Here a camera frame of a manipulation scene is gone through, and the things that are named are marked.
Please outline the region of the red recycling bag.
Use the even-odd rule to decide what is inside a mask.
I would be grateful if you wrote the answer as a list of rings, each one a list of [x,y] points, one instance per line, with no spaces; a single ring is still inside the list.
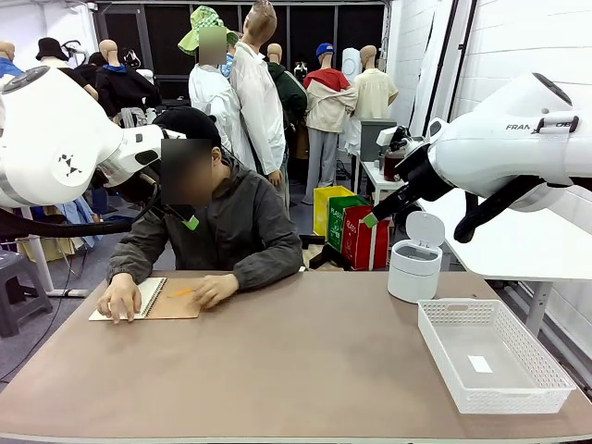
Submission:
[[[370,205],[348,207],[344,210],[341,254],[351,262],[354,270],[368,270],[372,229],[364,222],[371,212]],[[389,259],[389,221],[383,220],[376,226],[376,241],[373,268],[384,268]]]

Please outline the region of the large white table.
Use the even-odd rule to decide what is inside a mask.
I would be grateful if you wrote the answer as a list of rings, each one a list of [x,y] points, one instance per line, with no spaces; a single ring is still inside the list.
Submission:
[[[445,225],[445,242],[469,272],[482,278],[531,281],[537,284],[526,326],[542,327],[555,282],[592,281],[592,235],[549,209],[523,213],[512,209],[475,230],[467,243],[454,239],[465,211],[465,194],[453,190],[434,202],[418,200]]]

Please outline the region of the mannequin green checkered hat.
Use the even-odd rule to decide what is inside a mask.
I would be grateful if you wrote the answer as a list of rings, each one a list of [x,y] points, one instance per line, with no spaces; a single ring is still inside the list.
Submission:
[[[255,170],[252,146],[243,129],[237,94],[221,71],[228,49],[238,41],[210,6],[198,6],[190,16],[191,29],[178,49],[194,59],[189,76],[191,106],[216,119],[222,147],[246,167]]]

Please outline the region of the spiral notebook brown cover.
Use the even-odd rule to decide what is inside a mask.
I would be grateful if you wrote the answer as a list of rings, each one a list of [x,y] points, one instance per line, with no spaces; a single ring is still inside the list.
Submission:
[[[193,319],[201,308],[193,300],[193,294],[176,298],[167,295],[190,289],[191,281],[176,277],[148,277],[137,284],[142,295],[142,306],[134,320]]]

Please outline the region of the mannequin in blue shirt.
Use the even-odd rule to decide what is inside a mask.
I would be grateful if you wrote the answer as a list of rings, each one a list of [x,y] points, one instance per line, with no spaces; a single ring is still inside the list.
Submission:
[[[0,80],[5,76],[17,77],[23,71],[14,64],[15,45],[0,41]]]

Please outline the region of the small white side table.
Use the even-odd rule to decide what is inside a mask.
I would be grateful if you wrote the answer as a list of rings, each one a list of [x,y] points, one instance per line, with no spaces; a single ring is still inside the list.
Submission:
[[[375,187],[373,197],[374,205],[379,204],[383,197],[388,196],[390,193],[393,193],[404,185],[404,182],[401,180],[389,181],[384,179],[383,172],[372,162],[362,162],[362,167]]]

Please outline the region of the mannequin black bucket hat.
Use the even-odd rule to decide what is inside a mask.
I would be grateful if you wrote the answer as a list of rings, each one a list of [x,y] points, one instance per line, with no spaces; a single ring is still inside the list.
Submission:
[[[50,37],[40,39],[38,41],[38,54],[36,55],[36,59],[43,66],[57,68],[73,81],[75,81],[95,101],[98,100],[98,92],[93,88],[93,86],[67,64],[68,58],[63,52],[60,43],[56,39]]]

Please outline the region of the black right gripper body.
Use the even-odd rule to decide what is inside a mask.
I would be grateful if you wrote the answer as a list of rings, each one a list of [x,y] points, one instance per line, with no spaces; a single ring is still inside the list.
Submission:
[[[454,189],[432,166],[430,148],[429,143],[420,145],[398,163],[398,175],[405,182],[402,193],[405,202],[419,199],[434,202]]]

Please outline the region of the green recycling bag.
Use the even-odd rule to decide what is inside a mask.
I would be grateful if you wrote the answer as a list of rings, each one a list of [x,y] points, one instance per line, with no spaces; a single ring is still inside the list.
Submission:
[[[360,221],[370,205],[357,195],[331,197],[327,209],[327,243],[352,259],[357,250]]]

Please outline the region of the black cross-shaped stand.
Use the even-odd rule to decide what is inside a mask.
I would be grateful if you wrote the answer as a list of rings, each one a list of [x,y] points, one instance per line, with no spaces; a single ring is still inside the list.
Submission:
[[[352,263],[330,246],[324,236],[301,234],[304,264],[308,269],[318,270],[323,265],[333,265],[344,271],[352,271]]]

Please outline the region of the person's right forearm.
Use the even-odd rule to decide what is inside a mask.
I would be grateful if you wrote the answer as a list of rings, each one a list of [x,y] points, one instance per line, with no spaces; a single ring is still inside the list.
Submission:
[[[143,244],[122,240],[110,257],[106,281],[111,283],[117,275],[130,275],[135,284],[143,282],[153,270],[154,256]]]

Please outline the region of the white perforated plastic basket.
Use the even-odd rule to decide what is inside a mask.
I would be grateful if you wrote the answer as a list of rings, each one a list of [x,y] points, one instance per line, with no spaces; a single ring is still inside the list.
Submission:
[[[417,307],[418,328],[460,413],[558,413],[576,390],[503,302],[448,298]],[[476,373],[468,355],[484,356],[493,373]]]

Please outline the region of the grey cabinet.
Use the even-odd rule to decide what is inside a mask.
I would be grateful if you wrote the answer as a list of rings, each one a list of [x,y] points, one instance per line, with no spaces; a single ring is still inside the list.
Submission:
[[[378,159],[381,147],[376,143],[381,130],[397,126],[393,119],[367,119],[361,121],[360,159],[362,162],[374,162]]]

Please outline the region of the blue cloth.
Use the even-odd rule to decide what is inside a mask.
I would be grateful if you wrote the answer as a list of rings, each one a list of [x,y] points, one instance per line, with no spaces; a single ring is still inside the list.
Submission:
[[[56,208],[70,225],[95,223],[96,214],[82,196],[74,201],[59,204]],[[71,237],[70,240],[76,249],[84,247],[87,250],[92,250],[101,238],[101,236],[76,236]]]

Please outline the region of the beige cloth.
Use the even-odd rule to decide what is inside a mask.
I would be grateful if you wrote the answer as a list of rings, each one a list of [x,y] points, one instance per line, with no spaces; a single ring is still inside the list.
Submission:
[[[55,206],[33,207],[31,209],[31,215],[38,222],[59,225],[65,225],[68,222],[62,212]],[[35,262],[31,244],[24,238],[20,238],[19,240],[20,243],[17,245],[17,251],[26,254],[32,262]],[[43,238],[41,239],[41,245],[45,261],[49,263],[75,254],[81,243],[78,238]]]

